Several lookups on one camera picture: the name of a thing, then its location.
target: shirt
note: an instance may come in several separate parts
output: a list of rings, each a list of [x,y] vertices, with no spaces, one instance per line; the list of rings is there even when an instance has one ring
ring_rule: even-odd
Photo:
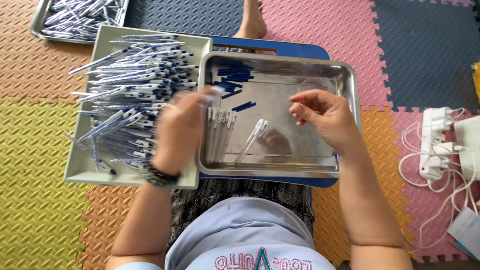
[[[146,262],[117,270],[160,270]],[[194,220],[165,259],[165,270],[334,270],[315,251],[307,226],[278,203],[260,198],[223,200]]]

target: white power strip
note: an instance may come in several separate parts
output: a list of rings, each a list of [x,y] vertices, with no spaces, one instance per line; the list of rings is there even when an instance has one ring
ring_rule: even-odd
[[[449,107],[430,108],[423,111],[423,123],[421,130],[421,151],[434,154],[432,145],[444,141],[442,131],[449,130],[452,122],[450,115],[452,110]],[[429,154],[420,155],[419,173],[430,183],[440,180],[443,177],[442,168],[448,168],[448,161],[438,156]]]
[[[480,116],[458,121],[454,124],[455,141],[468,148],[459,153],[462,174],[471,179],[473,166],[477,169],[475,180],[480,180]]]

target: bare foot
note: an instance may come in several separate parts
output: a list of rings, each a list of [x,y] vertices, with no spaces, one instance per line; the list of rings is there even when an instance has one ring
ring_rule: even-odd
[[[262,18],[262,1],[245,0],[243,18],[239,31],[234,37],[260,39],[267,33],[267,25]]]

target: person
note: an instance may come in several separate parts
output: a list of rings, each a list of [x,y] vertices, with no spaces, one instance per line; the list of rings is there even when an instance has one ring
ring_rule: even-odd
[[[257,0],[245,0],[236,37],[265,34],[260,7]],[[175,107],[160,118],[156,132],[162,147],[151,164],[162,174],[178,175],[197,149],[201,105],[210,93],[208,87],[200,90],[203,93],[174,98]],[[413,269],[348,102],[318,89],[297,93],[289,101],[298,128],[314,126],[339,155],[340,206],[352,268]],[[310,192],[306,186],[272,181],[206,179],[196,190],[173,191],[145,181],[106,268],[335,269],[315,251]]]

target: white plastic tray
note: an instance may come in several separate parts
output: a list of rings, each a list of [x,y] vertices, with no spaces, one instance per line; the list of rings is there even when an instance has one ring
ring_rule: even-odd
[[[109,41],[112,40],[125,40],[122,36],[125,35],[148,35],[158,34],[160,31],[142,30],[127,27],[102,25],[97,35],[95,47],[93,51],[92,60],[95,61],[102,57],[105,57],[118,50],[125,49],[128,45],[112,45]],[[195,37],[188,35],[178,34],[176,38],[179,41],[185,42],[182,49],[187,50],[189,53],[193,53],[194,56],[188,59],[188,62],[192,65],[200,65],[200,60],[204,55],[212,50],[212,39],[206,37]],[[198,70],[192,70],[191,78],[198,82]],[[88,77],[88,80],[94,80],[93,77]],[[85,87],[85,92],[89,92],[90,84]],[[89,102],[83,103],[80,106],[80,110],[91,110],[91,104]],[[78,115],[77,123],[75,126],[75,138],[81,137],[87,131],[90,130],[90,120],[87,115]],[[89,139],[83,141],[87,146],[91,146]],[[75,183],[88,183],[88,184],[109,184],[109,185],[131,185],[137,186],[142,183],[143,177],[139,174],[139,171],[132,169],[119,162],[109,162],[114,157],[108,155],[99,155],[100,159],[107,162],[116,172],[116,175],[111,175],[107,172],[96,172],[95,164],[92,157],[85,153],[82,149],[72,143],[70,153],[68,155],[67,167],[65,169],[64,181]],[[182,171],[182,177],[179,179],[177,185],[171,186],[172,188],[186,188],[196,189],[198,186],[198,169],[195,166],[193,157],[190,160],[187,167]]]

